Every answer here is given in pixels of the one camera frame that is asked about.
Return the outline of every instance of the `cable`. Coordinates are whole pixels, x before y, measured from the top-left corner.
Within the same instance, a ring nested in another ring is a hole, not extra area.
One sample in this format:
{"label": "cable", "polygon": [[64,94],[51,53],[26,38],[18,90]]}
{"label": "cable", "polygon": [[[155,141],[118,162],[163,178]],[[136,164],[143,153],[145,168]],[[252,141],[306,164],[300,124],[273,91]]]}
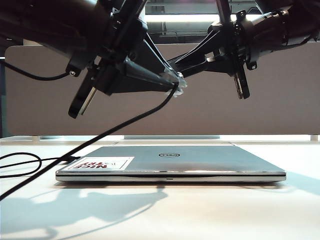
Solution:
{"label": "cable", "polygon": [[33,174],[33,173],[35,173],[36,171],[38,171],[38,170],[41,168],[41,166],[42,166],[41,158],[38,157],[37,155],[35,155],[35,154],[33,154],[33,153],[29,153],[29,152],[15,152],[15,153],[10,153],[10,154],[8,154],[8,155],[4,155],[4,156],[0,157],[0,160],[1,160],[1,159],[4,159],[4,158],[11,157],[11,156],[14,156],[14,155],[29,155],[29,156],[35,157],[37,160],[34,160],[34,162],[39,162],[39,165],[38,165],[38,167],[37,167],[35,170],[29,171],[29,172],[26,172],[26,173],[19,173],[19,174],[12,174],[12,175],[0,176],[0,179],[3,179],[3,178],[13,178],[13,177],[21,177],[21,176],[24,176],[24,175]]}
{"label": "cable", "polygon": [[29,177],[28,179],[20,182],[19,184],[17,184],[16,186],[12,187],[11,189],[9,189],[8,191],[6,191],[5,193],[3,193],[0,196],[0,201],[2,201],[5,197],[9,196],[10,194],[12,194],[13,192],[17,191],[18,189],[22,188],[23,186],[25,186],[26,184],[30,183],[31,181],[35,180],[36,178],[38,178],[39,176],[41,176],[42,174],[44,174],[45,172],[47,172],[48,170],[50,170],[51,168],[53,168],[55,165],[57,165],[58,163],[62,162],[62,161],[66,161],[71,155],[75,154],[76,152],[80,151],[81,149],[84,149],[85,147],[95,143],[96,141],[110,135],[113,134],[114,132],[135,123],[136,121],[143,119],[157,111],[159,111],[160,109],[162,109],[172,98],[172,96],[174,95],[174,93],[176,92],[177,88],[178,88],[179,83],[175,82],[174,83],[174,87],[172,88],[172,91],[170,92],[169,96],[158,106],[156,106],[155,108],[142,113],[138,116],[135,116],[103,133],[101,133],[100,135],[92,138],[89,141],[86,141],[84,143],[82,143],[81,145],[77,146],[76,148],[74,148],[73,150],[67,152],[65,155],[59,157],[57,160],[53,161],[52,163],[50,163],[48,166],[44,167],[43,169],[41,169],[40,171],[36,172],[34,175],[32,175],[31,177]]}
{"label": "cable", "polygon": [[45,76],[36,76],[36,75],[33,75],[29,72],[26,72],[20,68],[17,68],[16,66],[13,66],[11,65],[10,63],[7,63],[6,61],[0,59],[0,64],[3,64],[5,67],[19,73],[19,74],[22,74],[24,76],[27,76],[28,78],[31,78],[31,79],[35,79],[35,80],[39,80],[39,81],[53,81],[53,80],[58,80],[58,79],[62,79],[66,76],[68,76],[69,74],[68,73],[62,73],[60,75],[57,75],[57,76],[49,76],[49,77],[45,77]]}
{"label": "cable", "polygon": [[[29,175],[29,174],[33,174],[33,173],[35,173],[36,171],[38,171],[40,169],[40,167],[42,166],[42,162],[43,161],[58,159],[58,157],[40,158],[39,156],[37,156],[37,155],[35,155],[33,153],[29,153],[29,152],[15,152],[15,153],[10,153],[10,154],[1,156],[0,160],[8,158],[8,157],[11,157],[11,156],[15,156],[15,155],[29,155],[29,156],[35,157],[37,160],[30,160],[30,161],[23,161],[23,162],[17,162],[17,163],[13,163],[13,164],[8,164],[8,165],[0,166],[0,169],[13,167],[13,166],[17,166],[17,165],[22,165],[22,164],[35,163],[35,162],[39,162],[39,165],[35,170],[29,171],[29,172],[25,172],[25,173],[19,173],[19,174],[2,175],[2,176],[0,176],[0,179],[13,178],[13,177],[22,177],[22,176],[26,176],[26,175]],[[67,160],[67,162],[73,162],[74,160],[79,159],[79,158],[80,158],[79,156],[70,156],[69,159]]]}

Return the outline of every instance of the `white table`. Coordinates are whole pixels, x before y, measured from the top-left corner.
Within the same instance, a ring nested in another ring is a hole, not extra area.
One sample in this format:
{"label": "white table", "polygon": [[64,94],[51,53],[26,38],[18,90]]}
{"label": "white table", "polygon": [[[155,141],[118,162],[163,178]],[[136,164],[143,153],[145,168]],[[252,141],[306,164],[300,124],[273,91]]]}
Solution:
{"label": "white table", "polygon": [[[58,157],[77,141],[1,140],[1,155],[31,152]],[[111,145],[214,145],[205,140],[109,140],[80,151]],[[276,184],[65,184],[59,165],[1,202],[1,239],[320,239],[319,142],[233,142],[287,170]],[[1,161],[9,164],[27,157]],[[31,165],[2,171],[28,171]],[[1,180],[1,192],[27,177]]]}

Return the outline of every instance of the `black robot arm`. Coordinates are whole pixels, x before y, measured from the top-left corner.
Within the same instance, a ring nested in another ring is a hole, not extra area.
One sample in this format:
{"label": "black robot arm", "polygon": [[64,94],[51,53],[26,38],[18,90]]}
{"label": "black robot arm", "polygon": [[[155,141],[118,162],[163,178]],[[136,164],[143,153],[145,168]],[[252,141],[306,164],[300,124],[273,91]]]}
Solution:
{"label": "black robot arm", "polygon": [[[211,25],[196,48],[169,60],[169,64],[184,77],[202,71],[227,73],[234,77],[239,98],[248,98],[244,64],[254,70],[260,56],[301,46],[316,38],[320,29],[319,0],[256,2],[264,14],[247,20],[243,10],[236,14],[236,21],[231,21],[228,1],[216,0],[220,24]],[[209,53],[214,57],[207,58]]]}
{"label": "black robot arm", "polygon": [[184,77],[201,71],[234,77],[238,96],[250,96],[244,71],[260,56],[294,48],[319,34],[320,0],[257,0],[264,12],[255,20],[246,11],[231,21],[228,0],[216,0],[220,24],[193,50],[166,61],[147,34],[140,14],[147,0],[2,0],[0,32],[41,43],[67,56],[66,73],[88,73],[69,115],[83,113],[96,91],[167,92]]}

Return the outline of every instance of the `sticker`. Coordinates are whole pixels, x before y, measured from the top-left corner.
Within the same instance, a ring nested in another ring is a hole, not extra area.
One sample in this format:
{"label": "sticker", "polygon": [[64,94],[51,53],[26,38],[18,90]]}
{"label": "sticker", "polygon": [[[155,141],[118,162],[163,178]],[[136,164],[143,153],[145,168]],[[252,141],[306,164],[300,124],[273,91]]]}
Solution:
{"label": "sticker", "polygon": [[134,156],[84,157],[72,164],[68,170],[123,171],[134,158]]}

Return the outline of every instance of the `silver laptop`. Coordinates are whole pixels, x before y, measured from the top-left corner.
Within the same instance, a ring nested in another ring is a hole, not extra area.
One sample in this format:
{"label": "silver laptop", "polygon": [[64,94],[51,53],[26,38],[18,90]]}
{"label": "silver laptop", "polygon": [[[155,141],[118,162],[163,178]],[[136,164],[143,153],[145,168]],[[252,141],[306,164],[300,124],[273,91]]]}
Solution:
{"label": "silver laptop", "polygon": [[64,182],[244,182],[286,172],[237,146],[105,146],[56,172]]}

